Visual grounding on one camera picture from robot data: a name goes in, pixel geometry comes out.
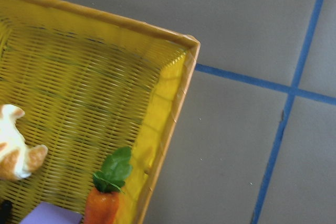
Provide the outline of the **yellow plastic basket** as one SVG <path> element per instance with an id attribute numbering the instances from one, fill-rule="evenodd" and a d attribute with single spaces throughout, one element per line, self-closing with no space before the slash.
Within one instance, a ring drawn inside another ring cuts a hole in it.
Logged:
<path id="1" fill-rule="evenodd" d="M 45 201 L 83 213 L 92 174 L 122 146 L 133 171 L 116 223 L 142 223 L 199 53 L 199 42 L 61 0 L 1 0 L 1 103 L 21 107 L 17 128 L 44 144 L 43 167 L 1 182 L 19 223 Z"/>

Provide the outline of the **toy carrot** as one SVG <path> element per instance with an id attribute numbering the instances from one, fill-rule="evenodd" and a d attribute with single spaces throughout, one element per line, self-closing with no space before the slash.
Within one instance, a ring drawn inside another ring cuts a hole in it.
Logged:
<path id="1" fill-rule="evenodd" d="M 108 155 L 93 173 L 93 188 L 85 206 L 84 223 L 114 223 L 119 209 L 119 194 L 132 172 L 131 148 L 121 147 Z"/>

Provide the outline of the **toy croissant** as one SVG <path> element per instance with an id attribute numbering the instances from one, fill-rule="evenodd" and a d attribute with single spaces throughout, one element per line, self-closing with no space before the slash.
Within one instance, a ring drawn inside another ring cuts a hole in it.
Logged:
<path id="1" fill-rule="evenodd" d="M 45 145 L 29 147 L 16 127 L 16 120 L 23 117 L 23 109 L 1 105 L 1 180 L 17 181 L 39 170 L 48 154 Z"/>

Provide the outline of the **purple foam block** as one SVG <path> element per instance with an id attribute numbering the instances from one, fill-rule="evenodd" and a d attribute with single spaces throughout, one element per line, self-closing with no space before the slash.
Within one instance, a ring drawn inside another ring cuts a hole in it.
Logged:
<path id="1" fill-rule="evenodd" d="M 32 224 L 77 224 L 82 220 L 82 214 L 41 202 L 20 223 Z"/>

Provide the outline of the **panda toy figure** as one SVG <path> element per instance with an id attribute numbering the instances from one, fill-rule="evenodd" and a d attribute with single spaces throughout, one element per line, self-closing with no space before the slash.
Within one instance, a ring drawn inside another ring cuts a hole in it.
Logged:
<path id="1" fill-rule="evenodd" d="M 5 224 L 8 220 L 9 216 L 11 215 L 13 203 L 10 200 L 4 200 L 1 203 L 1 224 Z"/>

